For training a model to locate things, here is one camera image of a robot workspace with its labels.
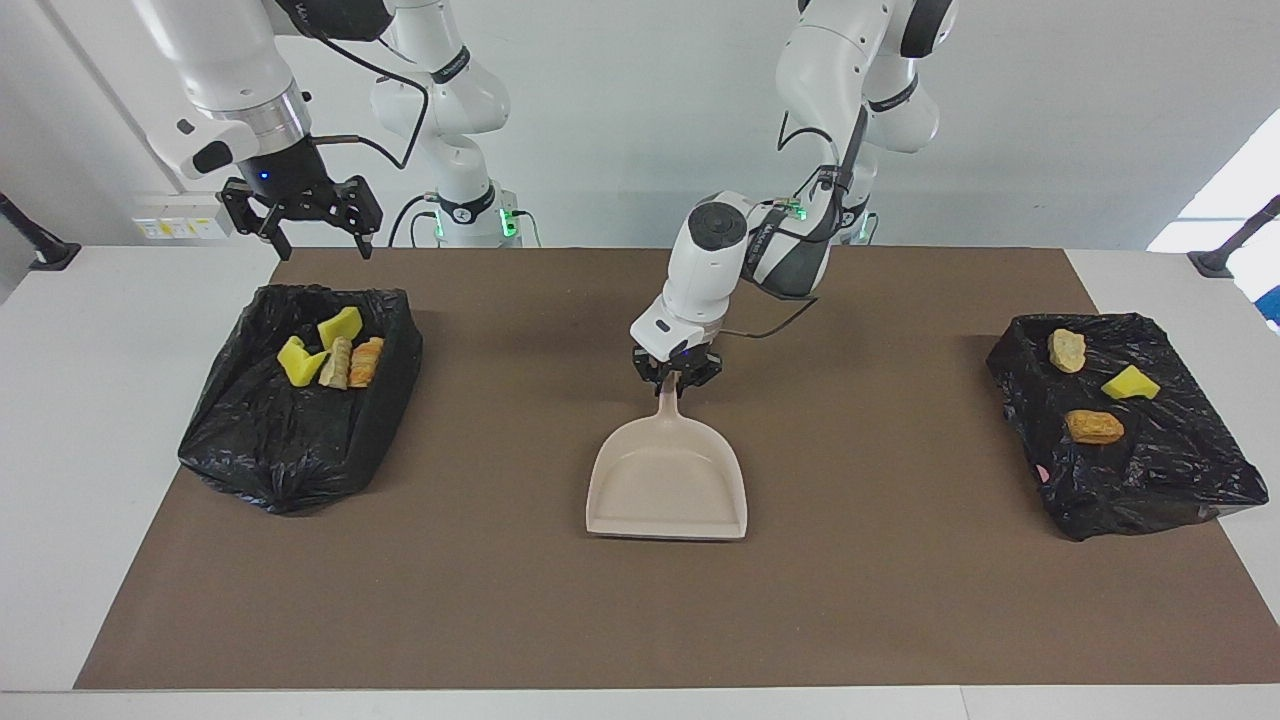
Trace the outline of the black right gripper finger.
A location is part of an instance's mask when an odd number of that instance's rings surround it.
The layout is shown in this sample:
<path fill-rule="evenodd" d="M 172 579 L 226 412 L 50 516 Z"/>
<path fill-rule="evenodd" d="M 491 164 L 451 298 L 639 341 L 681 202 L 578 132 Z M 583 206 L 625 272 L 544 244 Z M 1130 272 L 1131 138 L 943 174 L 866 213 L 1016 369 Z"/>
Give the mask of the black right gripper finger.
<path fill-rule="evenodd" d="M 259 215 L 251 205 L 253 191 L 243 179 L 228 179 L 218 197 L 239 234 L 251 234 L 269 243 L 280 261 L 291 259 L 293 247 L 280 228 L 283 205 L 271 205 L 265 215 Z"/>
<path fill-rule="evenodd" d="M 383 222 L 383 210 L 370 183 L 364 177 L 351 177 L 332 184 L 330 190 L 325 223 L 349 234 L 360 256 L 370 260 L 372 237 Z"/>

